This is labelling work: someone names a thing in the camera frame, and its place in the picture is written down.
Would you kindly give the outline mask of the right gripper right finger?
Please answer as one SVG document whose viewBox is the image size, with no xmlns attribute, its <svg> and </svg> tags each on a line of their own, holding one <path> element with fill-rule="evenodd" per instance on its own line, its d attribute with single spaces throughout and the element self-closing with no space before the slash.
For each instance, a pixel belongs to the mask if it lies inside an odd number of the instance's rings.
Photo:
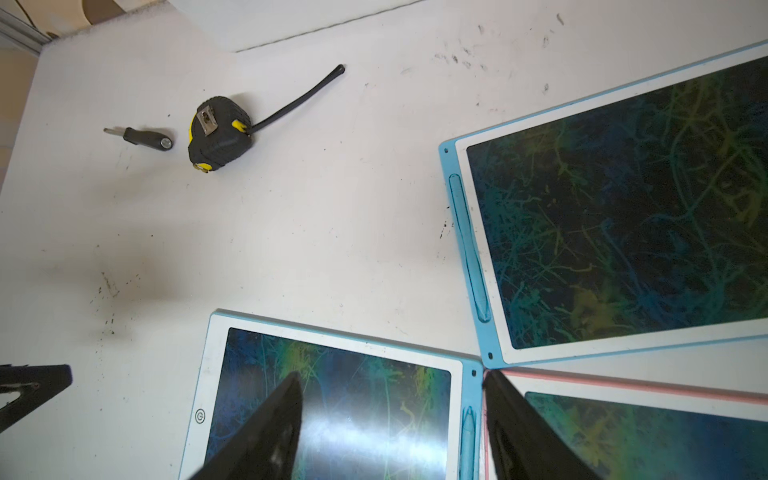
<svg viewBox="0 0 768 480">
<path fill-rule="evenodd" d="M 489 446 L 499 479 L 596 479 L 499 370 L 483 381 Z"/>
</svg>

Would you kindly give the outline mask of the pink writing tablet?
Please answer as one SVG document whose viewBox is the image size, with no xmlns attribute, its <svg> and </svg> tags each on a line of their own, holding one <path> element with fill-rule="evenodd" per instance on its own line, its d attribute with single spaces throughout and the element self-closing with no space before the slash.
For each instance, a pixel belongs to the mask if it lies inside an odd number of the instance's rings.
<svg viewBox="0 0 768 480">
<path fill-rule="evenodd" d="M 764 393 L 532 368 L 503 375 L 602 479 L 764 479 Z"/>
</svg>

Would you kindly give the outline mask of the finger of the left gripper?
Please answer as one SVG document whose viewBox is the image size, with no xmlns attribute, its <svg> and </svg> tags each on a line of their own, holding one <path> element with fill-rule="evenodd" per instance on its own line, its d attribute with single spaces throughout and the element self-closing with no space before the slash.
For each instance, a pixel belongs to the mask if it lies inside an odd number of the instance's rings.
<svg viewBox="0 0 768 480">
<path fill-rule="evenodd" d="M 69 365 L 1 366 L 1 432 L 67 389 L 73 382 Z"/>
</svg>

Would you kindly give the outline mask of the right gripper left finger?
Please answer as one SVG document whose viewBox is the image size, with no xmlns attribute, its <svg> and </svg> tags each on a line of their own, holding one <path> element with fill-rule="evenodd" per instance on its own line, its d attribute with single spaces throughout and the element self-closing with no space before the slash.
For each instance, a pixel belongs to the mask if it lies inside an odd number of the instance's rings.
<svg viewBox="0 0 768 480">
<path fill-rule="evenodd" d="M 300 375 L 290 373 L 192 479 L 290 479 L 302 425 Z"/>
</svg>

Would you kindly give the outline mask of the blue writing tablet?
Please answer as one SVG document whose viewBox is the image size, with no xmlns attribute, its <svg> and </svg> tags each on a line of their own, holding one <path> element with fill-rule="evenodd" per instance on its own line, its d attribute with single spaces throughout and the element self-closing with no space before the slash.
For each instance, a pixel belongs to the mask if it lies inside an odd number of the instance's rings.
<svg viewBox="0 0 768 480">
<path fill-rule="evenodd" d="M 489 369 L 767 333 L 767 45 L 439 147 Z M 477 320 L 461 176 L 492 318 Z"/>
<path fill-rule="evenodd" d="M 209 319 L 180 477 L 214 457 L 292 372 L 303 413 L 296 479 L 458 479 L 464 410 L 485 471 L 483 367 L 453 352 L 217 310 Z"/>
</svg>

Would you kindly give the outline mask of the blue stylus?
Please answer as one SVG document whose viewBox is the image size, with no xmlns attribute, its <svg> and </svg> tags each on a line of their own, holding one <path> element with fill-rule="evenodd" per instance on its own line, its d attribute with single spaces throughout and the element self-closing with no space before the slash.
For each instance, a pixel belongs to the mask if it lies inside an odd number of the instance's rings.
<svg viewBox="0 0 768 480">
<path fill-rule="evenodd" d="M 461 423 L 459 480 L 473 480 L 475 473 L 476 415 L 472 407 L 464 410 Z"/>
<path fill-rule="evenodd" d="M 481 323 L 487 323 L 491 320 L 492 314 L 490 313 L 482 265 L 476 249 L 474 231 L 461 176 L 456 173 L 451 174 L 448 177 L 448 186 L 456 215 L 457 233 L 468 277 L 469 296 L 477 320 Z"/>
</svg>

